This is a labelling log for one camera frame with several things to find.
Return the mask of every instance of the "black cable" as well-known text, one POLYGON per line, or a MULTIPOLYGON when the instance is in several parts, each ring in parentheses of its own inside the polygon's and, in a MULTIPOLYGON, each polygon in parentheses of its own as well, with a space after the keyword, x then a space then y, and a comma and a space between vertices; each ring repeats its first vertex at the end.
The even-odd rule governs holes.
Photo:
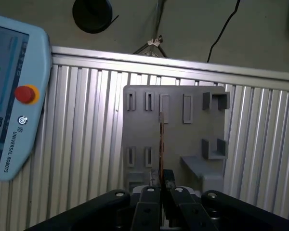
POLYGON ((158 50, 161 52, 161 54, 164 56, 164 58, 168 58, 162 47, 159 45, 158 50))
POLYGON ((110 22, 109 25, 111 25, 117 18, 119 18, 119 15, 117 15, 117 16, 114 18, 114 20, 112 20, 112 21, 110 22))
POLYGON ((236 14, 238 8, 239 8, 239 4, 240 4, 241 0, 237 0, 236 2, 236 7, 235 7, 235 10, 231 13, 231 15, 228 17, 226 23, 224 24, 221 32, 220 32, 220 35, 218 36, 218 38, 216 39, 216 41, 213 43, 213 45, 211 46, 211 49, 210 49, 210 52, 209 52, 209 56, 208 56, 208 60, 207 60, 207 63, 210 61, 210 58, 211 58, 211 54, 212 54, 212 50, 214 48, 214 46, 218 43, 218 41, 220 40, 221 36, 223 35, 223 32, 224 30, 226 29, 228 23, 230 22, 231 18, 236 14))

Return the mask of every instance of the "emergency stop button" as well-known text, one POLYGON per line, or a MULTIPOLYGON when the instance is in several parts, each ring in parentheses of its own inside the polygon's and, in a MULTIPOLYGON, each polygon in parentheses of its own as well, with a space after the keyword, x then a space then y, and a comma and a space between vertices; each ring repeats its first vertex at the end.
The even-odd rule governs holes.
POLYGON ((34 90, 29 86, 17 87, 14 92, 15 98, 22 103, 30 103, 35 98, 34 90))

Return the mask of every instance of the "ribbed metal panel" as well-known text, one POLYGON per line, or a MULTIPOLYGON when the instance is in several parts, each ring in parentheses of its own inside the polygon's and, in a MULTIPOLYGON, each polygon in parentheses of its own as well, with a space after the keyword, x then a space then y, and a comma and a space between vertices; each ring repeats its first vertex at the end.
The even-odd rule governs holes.
POLYGON ((289 81, 141 64, 135 73, 132 62, 59 53, 53 62, 32 155, 13 181, 0 182, 0 230, 23 230, 122 188, 127 84, 224 86, 230 92, 225 192, 289 218, 289 81))

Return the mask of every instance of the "rectangular slot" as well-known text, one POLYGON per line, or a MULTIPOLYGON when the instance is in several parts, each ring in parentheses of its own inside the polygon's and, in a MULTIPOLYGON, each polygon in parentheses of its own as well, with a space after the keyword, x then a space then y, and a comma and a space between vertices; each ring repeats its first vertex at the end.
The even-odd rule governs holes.
POLYGON ((152 92, 145 93, 145 110, 146 111, 154 110, 154 94, 152 92))
POLYGON ((183 94, 183 123, 193 123, 193 95, 183 94))
POLYGON ((128 167, 135 166, 135 150, 136 150, 136 147, 129 147, 126 149, 128 167))
POLYGON ((3 118, 0 117, 0 127, 2 126, 3 118))
POLYGON ((167 94, 159 95, 159 111, 164 114, 164 124, 169 122, 169 103, 170 98, 167 94))
POLYGON ((128 111, 134 111, 135 110, 135 92, 131 91, 131 92, 127 92, 127 97, 126 97, 126 108, 128 111))
POLYGON ((210 109, 211 93, 205 92, 202 94, 202 110, 210 109))
POLYGON ((227 159, 227 154, 228 154, 227 142, 221 139, 217 139, 216 146, 217 146, 216 152, 220 156, 223 156, 225 157, 225 159, 227 159))
POLYGON ((210 155, 210 147, 209 147, 209 141, 206 139, 201 139, 201 154, 202 157, 206 160, 209 160, 210 155))
POLYGON ((145 167, 152 167, 152 148, 145 147, 145 167))

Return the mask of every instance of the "gray plastic panel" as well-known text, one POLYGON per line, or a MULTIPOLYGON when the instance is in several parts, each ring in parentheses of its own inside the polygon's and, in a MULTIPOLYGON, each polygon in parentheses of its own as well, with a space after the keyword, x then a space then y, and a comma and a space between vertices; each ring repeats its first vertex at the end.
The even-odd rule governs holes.
POLYGON ((185 166, 179 164, 180 156, 197 156, 207 167, 196 176, 203 179, 211 175, 211 170, 222 180, 222 185, 223 162, 210 160, 226 158, 223 136, 228 96, 223 87, 215 86, 126 86, 123 90, 126 189, 136 183, 149 184, 150 170, 158 168, 159 112, 164 113, 165 123, 164 167, 174 171, 176 183, 190 183, 182 169, 185 166), (208 105, 205 110, 204 100, 208 105), (142 173, 142 181, 134 176, 139 173, 142 173))

